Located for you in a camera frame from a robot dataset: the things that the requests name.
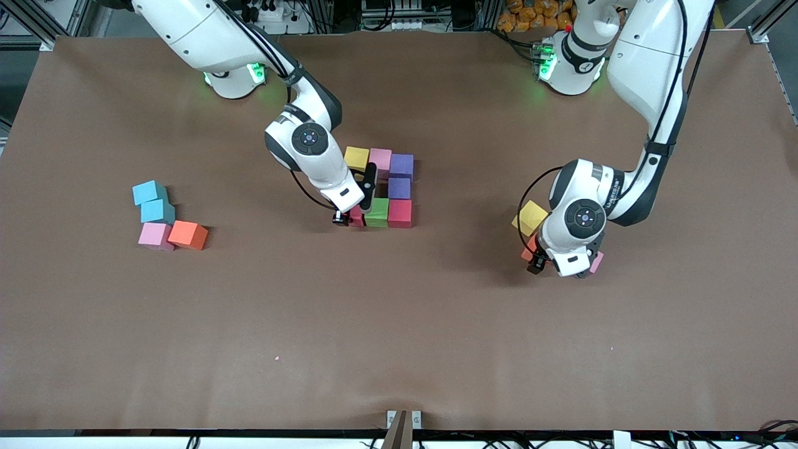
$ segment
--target green led light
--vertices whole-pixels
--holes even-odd
[[[250,75],[252,76],[252,81],[255,84],[260,84],[266,79],[263,73],[263,68],[259,63],[256,62],[255,64],[249,64],[247,68],[249,69]]]
[[[557,65],[557,55],[552,54],[551,58],[548,61],[544,62],[540,66],[540,77],[543,80],[547,80],[551,77],[551,72],[554,71],[554,67]]]

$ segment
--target light blue cube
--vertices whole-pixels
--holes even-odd
[[[175,206],[166,200],[147,201],[141,205],[142,223],[175,224]]]
[[[169,202],[166,188],[155,181],[147,181],[133,187],[133,204],[141,206],[147,201],[164,200]]]

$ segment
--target cube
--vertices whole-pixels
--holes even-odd
[[[529,241],[527,242],[527,246],[533,252],[538,250],[538,242],[537,242],[536,238],[537,238],[537,234],[534,234],[534,235],[529,237]],[[524,259],[527,262],[532,262],[532,253],[529,252],[529,249],[526,249],[526,247],[524,247],[523,252],[521,253],[521,258]]]
[[[543,210],[534,201],[527,201],[521,209],[521,233],[525,236],[531,235],[548,217],[548,212]],[[512,227],[518,228],[518,216],[512,219]]]
[[[406,177],[413,180],[413,155],[392,154],[389,177]]]
[[[169,202],[166,188],[156,181],[147,181],[133,186],[133,204],[141,206],[147,201],[164,200]]]
[[[360,209],[360,206],[355,206],[350,210],[350,218],[352,219],[350,226],[354,226],[355,228],[365,227],[365,221],[363,221],[363,209]]]
[[[147,201],[141,205],[142,223],[175,223],[175,206],[166,200]]]
[[[596,258],[593,259],[593,263],[591,264],[591,269],[590,269],[591,274],[595,274],[599,270],[599,265],[601,264],[603,258],[604,258],[604,253],[599,251],[598,254],[596,254]]]
[[[388,179],[388,172],[391,168],[391,153],[393,151],[382,148],[372,148],[369,153],[369,162],[377,166],[377,178]]]
[[[388,227],[413,227],[413,202],[411,200],[389,200]]]
[[[144,223],[141,226],[139,244],[159,251],[173,251],[175,245],[167,241],[172,226],[165,223]]]
[[[391,200],[409,200],[410,178],[407,177],[388,178],[388,198]]]
[[[365,166],[369,163],[369,150],[348,146],[344,153],[344,161],[351,169],[364,171]]]
[[[374,198],[371,210],[365,215],[365,225],[370,228],[388,227],[388,198]]]
[[[190,221],[175,221],[172,232],[169,233],[169,243],[176,244],[181,248],[196,249],[202,251],[207,239],[207,229]]]

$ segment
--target floor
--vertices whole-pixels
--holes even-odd
[[[752,0],[728,0],[719,5],[724,23],[733,20],[751,2]],[[736,25],[742,27],[751,23],[771,3],[769,0],[763,1]],[[142,17],[125,10],[108,10],[106,14],[100,14],[94,29],[99,35],[115,38],[156,36],[155,31]],[[785,93],[791,98],[798,97],[798,43],[792,35],[795,32],[798,32],[798,7],[790,10],[768,33],[773,60],[784,83]],[[0,52],[0,116],[10,120],[16,116],[37,57],[37,52]]]

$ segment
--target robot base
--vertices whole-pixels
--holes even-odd
[[[553,62],[544,63],[538,69],[540,81],[545,82],[556,92],[563,95],[579,95],[587,92],[593,83],[599,79],[604,59],[593,67],[593,70],[585,74],[579,74],[574,67],[563,58],[562,48],[563,39],[567,36],[565,31],[558,31],[554,36],[545,38],[544,45],[549,45],[554,49]]]
[[[222,98],[235,100],[252,93],[266,82],[267,68],[261,64],[249,64],[223,74],[205,74],[205,84]]]

